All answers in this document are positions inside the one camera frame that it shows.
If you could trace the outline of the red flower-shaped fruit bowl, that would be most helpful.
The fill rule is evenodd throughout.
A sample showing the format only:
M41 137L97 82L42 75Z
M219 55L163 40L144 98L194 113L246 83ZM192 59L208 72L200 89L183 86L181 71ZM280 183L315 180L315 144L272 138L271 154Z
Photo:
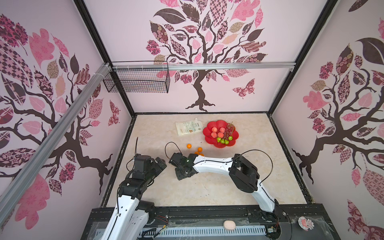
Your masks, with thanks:
M209 122L207 124L207 126L203 129L203 134L205 136L205 141L210 144L210 145L213 145L214 147L216 148L225 148L225 147L232 147L236 144L236 140L239 138L239 133L237 132L236 128L235 128L235 131L233 132L233 140L232 141L229 141L229 144L228 145L225 145L225 144L221 144L220 142L218 143L217 142L217 138L218 137L218 133L220 133L220 128L225 128L227 126L227 122L224 121L224 120L218 120L218 121L212 121L212 122ZM212 133L212 128L213 127L216 127L218 129L218 132L217 132L217 137L216 138L213 138L211 136L211 133Z

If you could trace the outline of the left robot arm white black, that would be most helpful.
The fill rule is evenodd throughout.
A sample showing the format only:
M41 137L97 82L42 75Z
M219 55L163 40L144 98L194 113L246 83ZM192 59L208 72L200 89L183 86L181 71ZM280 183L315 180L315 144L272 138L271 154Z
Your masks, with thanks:
M165 160L135 154L133 169L117 190L117 201L102 240L136 240L147 222L154 217L154 203L142 196L155 178L167 167Z

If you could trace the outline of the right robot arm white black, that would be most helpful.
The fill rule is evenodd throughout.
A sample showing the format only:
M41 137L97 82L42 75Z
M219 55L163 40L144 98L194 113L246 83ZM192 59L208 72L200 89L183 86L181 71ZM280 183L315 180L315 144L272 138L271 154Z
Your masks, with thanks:
M287 215L279 203L264 186L264 177L245 154L234 154L228 158L202 157L189 154L185 157L176 152L166 154L170 166L175 167L179 181L178 190L196 199L204 196L203 202L218 200L223 203L256 202L262 215L274 215L279 221Z

